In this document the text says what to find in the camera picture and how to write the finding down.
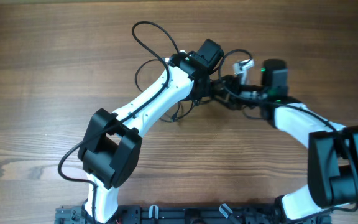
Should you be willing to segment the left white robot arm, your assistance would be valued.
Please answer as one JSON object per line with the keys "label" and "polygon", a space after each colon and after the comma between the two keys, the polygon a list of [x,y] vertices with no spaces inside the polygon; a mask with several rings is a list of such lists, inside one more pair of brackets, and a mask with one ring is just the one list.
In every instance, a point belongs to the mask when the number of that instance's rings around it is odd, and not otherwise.
{"label": "left white robot arm", "polygon": [[209,76],[222,57],[220,45],[206,39],[196,52],[173,54],[157,81],[130,103],[92,115],[78,158],[91,189],[85,210],[96,223],[117,211],[119,188],[137,166],[147,131],[174,104],[210,96]]}

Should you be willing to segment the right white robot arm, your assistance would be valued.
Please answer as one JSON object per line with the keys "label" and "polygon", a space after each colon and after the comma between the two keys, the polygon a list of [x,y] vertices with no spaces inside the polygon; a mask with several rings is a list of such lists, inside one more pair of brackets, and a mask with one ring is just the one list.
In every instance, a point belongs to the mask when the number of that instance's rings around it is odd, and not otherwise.
{"label": "right white robot arm", "polygon": [[283,60],[262,64],[260,85],[247,82],[254,65],[234,64],[234,74],[211,82],[212,97],[231,110],[259,108],[260,118],[308,150],[307,184],[276,199],[275,218],[295,223],[317,215],[358,209],[358,126],[332,123],[288,96],[288,69]]}

